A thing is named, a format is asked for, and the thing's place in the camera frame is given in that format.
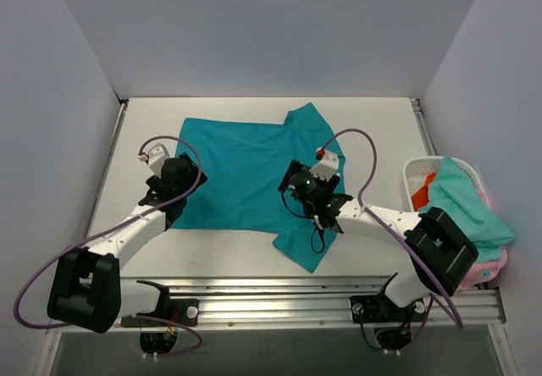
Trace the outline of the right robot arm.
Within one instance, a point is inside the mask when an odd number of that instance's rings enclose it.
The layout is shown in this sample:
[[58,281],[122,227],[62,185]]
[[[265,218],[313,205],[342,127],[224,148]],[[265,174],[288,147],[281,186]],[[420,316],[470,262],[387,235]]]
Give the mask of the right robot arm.
[[431,292],[453,296],[478,259],[478,250],[449,214],[438,207],[415,213],[361,204],[353,196],[335,192],[338,167],[337,162],[321,160],[309,167],[293,160],[279,192],[288,191],[320,233],[363,235],[406,248],[413,272],[392,276],[375,300],[379,314],[397,318]]

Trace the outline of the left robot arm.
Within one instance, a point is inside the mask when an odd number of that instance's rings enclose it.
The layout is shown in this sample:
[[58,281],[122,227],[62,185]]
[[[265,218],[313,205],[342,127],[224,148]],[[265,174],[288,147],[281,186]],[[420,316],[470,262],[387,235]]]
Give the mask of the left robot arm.
[[146,195],[117,230],[59,258],[47,303],[49,318],[103,334],[120,318],[161,324],[171,317],[167,286],[122,279],[120,271],[174,224],[184,212],[187,195],[207,177],[185,152],[164,158],[153,172]]

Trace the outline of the teal t-shirt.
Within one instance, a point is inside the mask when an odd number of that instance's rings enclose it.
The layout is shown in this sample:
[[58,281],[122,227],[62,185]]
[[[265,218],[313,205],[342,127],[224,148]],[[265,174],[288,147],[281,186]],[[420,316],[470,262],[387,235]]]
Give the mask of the teal t-shirt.
[[312,103],[289,111],[283,124],[186,119],[180,139],[197,150],[207,182],[190,194],[174,228],[272,233],[276,249],[314,272],[336,234],[313,240],[312,224],[299,206],[282,203],[278,187],[292,160],[312,165],[323,144],[341,154],[333,134]]

